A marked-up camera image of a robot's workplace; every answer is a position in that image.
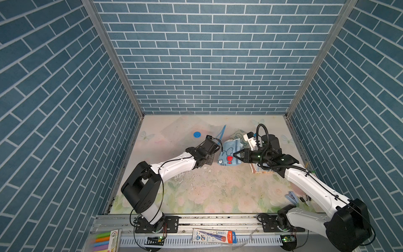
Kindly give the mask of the clear vacuum bag blue zip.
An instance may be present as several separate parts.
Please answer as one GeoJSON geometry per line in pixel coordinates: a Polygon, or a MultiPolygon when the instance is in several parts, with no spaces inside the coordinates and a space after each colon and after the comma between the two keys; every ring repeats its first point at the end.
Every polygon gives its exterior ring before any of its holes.
{"type": "Polygon", "coordinates": [[[222,139],[226,130],[225,123],[213,123],[201,117],[169,115],[166,119],[166,126],[161,130],[161,135],[165,139],[161,150],[166,156],[176,156],[189,147],[196,147],[207,135],[222,139]],[[196,131],[202,134],[200,138],[193,136],[196,131]]]}

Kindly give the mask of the blue cartoon towel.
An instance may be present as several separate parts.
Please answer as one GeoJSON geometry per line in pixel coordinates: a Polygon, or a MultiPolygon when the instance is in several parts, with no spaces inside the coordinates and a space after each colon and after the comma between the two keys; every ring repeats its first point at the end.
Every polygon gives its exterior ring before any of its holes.
{"type": "Polygon", "coordinates": [[[246,147],[240,139],[228,140],[224,142],[223,150],[221,151],[217,163],[221,166],[236,166],[242,164],[242,161],[235,158],[233,154],[246,147]]]}

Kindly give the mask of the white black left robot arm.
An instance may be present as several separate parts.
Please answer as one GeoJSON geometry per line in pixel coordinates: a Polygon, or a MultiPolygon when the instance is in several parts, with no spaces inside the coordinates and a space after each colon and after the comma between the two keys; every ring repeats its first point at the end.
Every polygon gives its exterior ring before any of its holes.
{"type": "Polygon", "coordinates": [[[142,161],[123,183],[121,193],[149,225],[158,226],[164,219],[162,203],[155,202],[160,187],[179,174],[207,165],[222,150],[222,141],[207,135],[201,144],[186,148],[173,159],[155,164],[142,161]]]}

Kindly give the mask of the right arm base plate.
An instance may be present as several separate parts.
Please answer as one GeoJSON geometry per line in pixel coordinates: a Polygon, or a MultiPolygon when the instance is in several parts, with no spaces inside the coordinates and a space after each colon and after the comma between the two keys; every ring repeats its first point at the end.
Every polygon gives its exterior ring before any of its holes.
{"type": "Polygon", "coordinates": [[[277,214],[258,214],[257,220],[262,224],[265,233],[275,232],[305,232],[304,228],[292,226],[284,217],[279,217],[277,214]]]}

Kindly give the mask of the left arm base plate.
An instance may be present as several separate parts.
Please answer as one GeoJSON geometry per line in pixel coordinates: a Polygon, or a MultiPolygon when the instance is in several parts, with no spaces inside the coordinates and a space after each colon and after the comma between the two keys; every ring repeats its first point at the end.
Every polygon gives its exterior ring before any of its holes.
{"type": "Polygon", "coordinates": [[[150,224],[143,216],[136,220],[135,232],[140,234],[177,233],[179,216],[164,216],[155,224],[150,224]]]}

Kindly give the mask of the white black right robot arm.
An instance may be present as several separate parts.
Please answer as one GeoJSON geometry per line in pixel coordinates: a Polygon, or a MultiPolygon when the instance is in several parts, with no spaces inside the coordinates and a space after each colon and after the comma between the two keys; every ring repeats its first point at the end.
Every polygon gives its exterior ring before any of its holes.
{"type": "Polygon", "coordinates": [[[261,138],[249,132],[244,135],[249,147],[233,154],[243,163],[256,164],[263,170],[276,172],[314,200],[323,213],[312,213],[296,205],[278,211],[277,225],[281,231],[303,228],[327,238],[340,252],[352,252],[371,244],[376,237],[366,204],[350,199],[332,189],[293,156],[284,154],[273,134],[261,138]]]}

